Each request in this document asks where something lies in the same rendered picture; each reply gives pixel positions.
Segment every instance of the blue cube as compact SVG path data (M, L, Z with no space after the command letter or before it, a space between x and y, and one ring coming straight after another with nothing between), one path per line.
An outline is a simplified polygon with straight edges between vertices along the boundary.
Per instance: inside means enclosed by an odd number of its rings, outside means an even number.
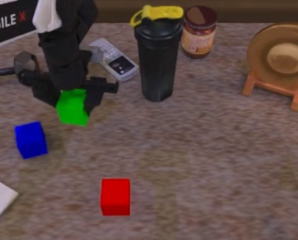
M40 122L14 127L15 141L23 159L48 154L45 135Z

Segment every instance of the plate stand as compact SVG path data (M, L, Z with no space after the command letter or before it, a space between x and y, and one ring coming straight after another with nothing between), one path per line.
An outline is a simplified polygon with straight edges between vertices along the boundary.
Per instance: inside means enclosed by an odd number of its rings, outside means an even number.
M282 95L292 97L291 110L298 112L298 86L294 89L287 89L281 86L273 85L270 83L259 80L253 72L249 72L245 82L242 94L250 96L254 87L260 87L269 91L273 91Z

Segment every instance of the red x mark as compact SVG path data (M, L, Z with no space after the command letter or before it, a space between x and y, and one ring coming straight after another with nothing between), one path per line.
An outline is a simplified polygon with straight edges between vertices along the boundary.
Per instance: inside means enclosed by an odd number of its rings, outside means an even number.
M19 12L19 22L25 21L25 11Z

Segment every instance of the tabletop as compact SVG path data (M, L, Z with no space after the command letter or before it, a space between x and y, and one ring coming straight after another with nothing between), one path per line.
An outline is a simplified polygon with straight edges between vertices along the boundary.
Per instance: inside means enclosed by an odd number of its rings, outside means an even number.
M262 89L242 96L246 50L266 24L219 24L211 54L179 50L173 95L147 101L140 77L105 94L86 127L64 125L13 76L0 77L0 182L19 193L0 240L298 240L298 112ZM94 24L138 63L128 24ZM0 48L0 68L37 36ZM90 74L115 79L98 64ZM22 160L15 125L41 121L49 154ZM103 178L131 180L131 216L104 217Z

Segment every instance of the glass jar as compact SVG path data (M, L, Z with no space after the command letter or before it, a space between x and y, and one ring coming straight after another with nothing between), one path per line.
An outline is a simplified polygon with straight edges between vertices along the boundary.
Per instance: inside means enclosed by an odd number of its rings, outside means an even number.
M213 47L216 12L207 6L192 6L184 13L181 47L192 59L205 58Z

